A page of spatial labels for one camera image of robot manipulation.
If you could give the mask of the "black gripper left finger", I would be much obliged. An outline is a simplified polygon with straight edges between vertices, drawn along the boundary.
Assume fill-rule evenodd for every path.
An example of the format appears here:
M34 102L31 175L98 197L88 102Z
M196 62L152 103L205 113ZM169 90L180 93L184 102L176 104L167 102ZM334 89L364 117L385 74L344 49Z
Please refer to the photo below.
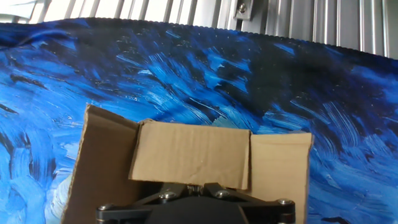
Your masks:
M149 218L161 205L193 196L195 185L163 183L158 192L142 198L131 205L105 204L96 209L96 222L100 224L139 223Z

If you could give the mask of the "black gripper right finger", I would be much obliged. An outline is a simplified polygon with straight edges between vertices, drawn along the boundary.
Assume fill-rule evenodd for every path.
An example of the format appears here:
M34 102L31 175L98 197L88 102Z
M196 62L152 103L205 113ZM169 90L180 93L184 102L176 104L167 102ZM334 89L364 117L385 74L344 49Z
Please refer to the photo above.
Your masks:
M295 223L295 203L290 199L264 201L217 183L205 184L201 195L226 202L227 205L236 205L248 223Z

